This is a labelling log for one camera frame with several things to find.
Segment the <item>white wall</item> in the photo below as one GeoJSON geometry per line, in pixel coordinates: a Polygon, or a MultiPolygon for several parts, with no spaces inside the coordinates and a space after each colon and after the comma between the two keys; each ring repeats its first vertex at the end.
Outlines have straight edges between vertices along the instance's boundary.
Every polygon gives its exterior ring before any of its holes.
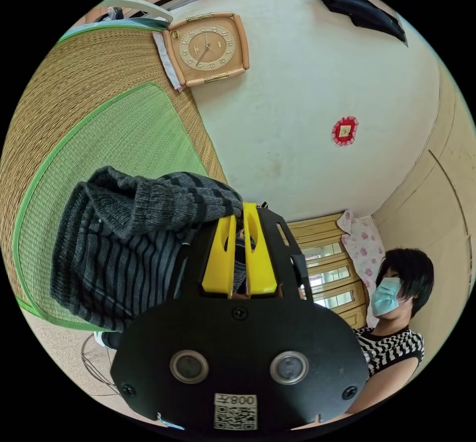
{"type": "Polygon", "coordinates": [[[288,221],[376,211],[420,156],[438,107],[435,57],[408,24],[409,47],[357,28],[319,0],[200,0],[175,20],[227,10],[248,35],[250,69],[193,89],[227,180],[288,221]],[[356,141],[331,139],[342,117],[356,141]]]}
{"type": "Polygon", "coordinates": [[[435,268],[430,300],[411,322],[425,339],[425,359],[416,374],[453,330],[476,275],[475,124],[448,70],[440,69],[441,105],[428,145],[374,214],[385,250],[420,248],[435,268]]]}

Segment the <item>qr code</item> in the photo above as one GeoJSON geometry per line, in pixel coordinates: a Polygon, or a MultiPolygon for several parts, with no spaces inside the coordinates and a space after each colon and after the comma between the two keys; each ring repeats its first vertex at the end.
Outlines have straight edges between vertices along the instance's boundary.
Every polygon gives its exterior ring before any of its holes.
{"type": "Polygon", "coordinates": [[[215,429],[251,431],[257,429],[255,406],[215,406],[215,429]]]}

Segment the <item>yellow bracket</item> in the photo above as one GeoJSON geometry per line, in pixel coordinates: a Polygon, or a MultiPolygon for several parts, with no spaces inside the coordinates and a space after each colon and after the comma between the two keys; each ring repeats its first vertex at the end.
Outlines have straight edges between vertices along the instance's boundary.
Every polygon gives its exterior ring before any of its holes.
{"type": "Polygon", "coordinates": [[[244,248],[246,280],[249,295],[265,295],[276,292],[277,282],[269,256],[256,204],[243,203],[244,248]],[[251,249],[250,235],[255,243],[251,249]]]}
{"type": "Polygon", "coordinates": [[[208,257],[208,264],[202,281],[202,288],[207,293],[233,294],[233,276],[235,271],[235,246],[237,219],[234,215],[223,217],[218,221],[208,257]]]}

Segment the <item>wall clock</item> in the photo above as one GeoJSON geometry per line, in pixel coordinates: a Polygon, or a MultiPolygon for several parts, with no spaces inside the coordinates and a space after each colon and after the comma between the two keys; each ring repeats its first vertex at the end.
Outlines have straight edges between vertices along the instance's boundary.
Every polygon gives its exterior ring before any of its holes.
{"type": "Polygon", "coordinates": [[[182,86],[232,78],[249,68],[243,23],[232,12],[188,17],[171,24],[163,35],[182,86]]]}

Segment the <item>white cloth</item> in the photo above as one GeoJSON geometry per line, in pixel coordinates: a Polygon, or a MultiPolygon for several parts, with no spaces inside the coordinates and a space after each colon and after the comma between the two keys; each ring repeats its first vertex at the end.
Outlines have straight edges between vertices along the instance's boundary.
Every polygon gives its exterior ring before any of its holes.
{"type": "Polygon", "coordinates": [[[169,77],[170,83],[177,91],[182,91],[185,87],[180,85],[179,78],[172,66],[172,62],[170,61],[169,54],[167,53],[167,49],[165,48],[164,37],[162,36],[161,32],[152,32],[154,37],[155,45],[157,45],[157,50],[159,51],[159,57],[164,66],[165,73],[169,77]]]}
{"type": "MultiPolygon", "coordinates": [[[[382,240],[376,229],[366,222],[357,219],[351,211],[344,212],[337,225],[345,234],[341,242],[354,263],[356,273],[367,288],[370,298],[375,291],[375,280],[385,256],[382,240]]],[[[375,327],[378,319],[372,313],[372,307],[367,308],[367,325],[375,327]]]]}

